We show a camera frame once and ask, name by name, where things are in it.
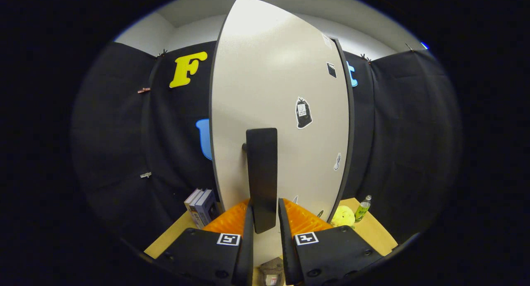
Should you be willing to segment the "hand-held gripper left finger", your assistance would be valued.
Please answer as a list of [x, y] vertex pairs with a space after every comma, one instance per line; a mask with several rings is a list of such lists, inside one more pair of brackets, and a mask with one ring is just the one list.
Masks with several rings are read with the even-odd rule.
[[184, 286], [250, 286], [253, 230], [252, 205], [246, 199], [204, 229], [185, 229], [155, 263]]

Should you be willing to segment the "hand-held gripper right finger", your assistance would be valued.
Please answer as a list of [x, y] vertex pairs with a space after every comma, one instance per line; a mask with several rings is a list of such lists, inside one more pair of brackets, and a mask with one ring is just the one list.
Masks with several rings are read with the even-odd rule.
[[351, 227], [292, 234], [285, 199], [278, 199], [277, 211], [288, 285], [346, 286], [383, 259]]

